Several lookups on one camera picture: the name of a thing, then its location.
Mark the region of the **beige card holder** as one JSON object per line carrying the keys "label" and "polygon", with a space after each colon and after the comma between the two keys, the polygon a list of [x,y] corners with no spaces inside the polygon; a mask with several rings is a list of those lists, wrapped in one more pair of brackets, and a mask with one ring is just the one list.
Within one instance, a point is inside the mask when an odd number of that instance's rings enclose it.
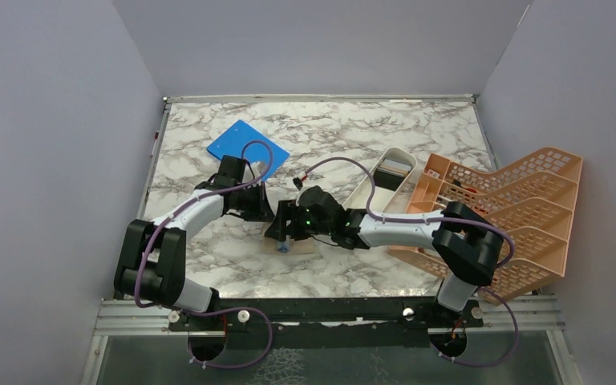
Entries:
{"label": "beige card holder", "polygon": [[280,256],[313,254],[315,253],[315,245],[312,238],[302,241],[289,239],[281,243],[274,239],[264,237],[261,244],[261,251],[266,254]]}

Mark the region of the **stack of cards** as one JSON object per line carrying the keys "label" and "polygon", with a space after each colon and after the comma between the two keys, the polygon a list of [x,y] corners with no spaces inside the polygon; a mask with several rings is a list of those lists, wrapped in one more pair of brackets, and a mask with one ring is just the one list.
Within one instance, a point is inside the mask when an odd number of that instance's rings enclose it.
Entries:
{"label": "stack of cards", "polygon": [[403,184],[411,170],[412,165],[409,163],[384,159],[375,167],[373,173],[375,186],[395,191]]}

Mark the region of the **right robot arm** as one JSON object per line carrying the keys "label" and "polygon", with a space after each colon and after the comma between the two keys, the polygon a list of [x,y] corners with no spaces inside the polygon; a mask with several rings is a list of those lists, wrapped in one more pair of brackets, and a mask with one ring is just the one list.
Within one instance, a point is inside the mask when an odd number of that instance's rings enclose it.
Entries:
{"label": "right robot arm", "polygon": [[462,317],[469,299],[490,286],[507,234],[467,205],[453,201],[429,213],[390,214],[369,209],[346,209],[318,186],[293,201],[280,201],[264,236],[287,249],[289,241],[327,236],[344,249],[405,246],[435,251],[448,267],[432,319],[450,326]]}

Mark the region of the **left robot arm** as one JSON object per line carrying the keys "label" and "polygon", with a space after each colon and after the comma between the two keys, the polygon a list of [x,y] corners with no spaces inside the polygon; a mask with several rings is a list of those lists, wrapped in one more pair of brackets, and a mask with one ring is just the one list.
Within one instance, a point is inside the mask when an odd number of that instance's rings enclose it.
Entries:
{"label": "left robot arm", "polygon": [[185,203],[152,221],[130,222],[115,271],[115,293],[133,296],[140,307],[187,310],[199,328],[214,327],[220,318],[219,293],[187,278],[186,249],[192,237],[225,214],[249,222],[274,219],[264,183],[245,179],[249,170],[249,161],[224,156],[217,173],[198,184]]}

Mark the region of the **blue plastic board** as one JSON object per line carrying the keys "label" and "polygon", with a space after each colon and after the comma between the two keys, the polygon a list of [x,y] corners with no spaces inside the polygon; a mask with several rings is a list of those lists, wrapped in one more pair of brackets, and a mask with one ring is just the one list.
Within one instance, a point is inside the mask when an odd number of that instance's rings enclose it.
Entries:
{"label": "blue plastic board", "polygon": [[239,157],[243,147],[253,140],[264,141],[272,150],[273,161],[270,163],[269,171],[262,178],[263,181],[267,181],[289,158],[290,154],[246,122],[238,120],[218,136],[206,149],[218,160],[223,156]]}

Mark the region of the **white oblong tray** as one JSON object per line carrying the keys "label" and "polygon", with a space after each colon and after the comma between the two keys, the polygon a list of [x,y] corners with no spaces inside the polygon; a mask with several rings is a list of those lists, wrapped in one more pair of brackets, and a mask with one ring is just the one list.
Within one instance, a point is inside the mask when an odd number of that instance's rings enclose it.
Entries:
{"label": "white oblong tray", "polygon": [[[370,209],[384,212],[415,171],[416,165],[416,158],[408,152],[400,148],[386,150],[370,170],[375,183]],[[371,182],[365,176],[342,206],[345,209],[365,209],[371,191]]]}

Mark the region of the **orange plastic file rack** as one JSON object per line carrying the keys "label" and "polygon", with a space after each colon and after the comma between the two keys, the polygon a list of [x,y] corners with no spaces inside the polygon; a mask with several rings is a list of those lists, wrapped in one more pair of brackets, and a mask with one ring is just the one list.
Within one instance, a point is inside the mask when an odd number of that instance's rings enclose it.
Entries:
{"label": "orange plastic file rack", "polygon": [[505,231],[516,252],[495,272],[490,289],[511,300],[565,276],[582,166],[582,157],[552,147],[495,172],[431,154],[411,181],[413,190],[384,210],[430,213],[459,201]]}

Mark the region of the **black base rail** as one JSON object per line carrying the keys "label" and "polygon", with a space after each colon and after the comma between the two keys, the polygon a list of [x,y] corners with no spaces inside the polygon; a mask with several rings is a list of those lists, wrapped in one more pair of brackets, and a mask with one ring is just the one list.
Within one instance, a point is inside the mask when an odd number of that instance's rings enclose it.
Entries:
{"label": "black base rail", "polygon": [[218,316],[176,314],[171,332],[230,350],[429,348],[430,334],[480,328],[470,301],[462,314],[443,310],[432,296],[382,298],[225,298]]}

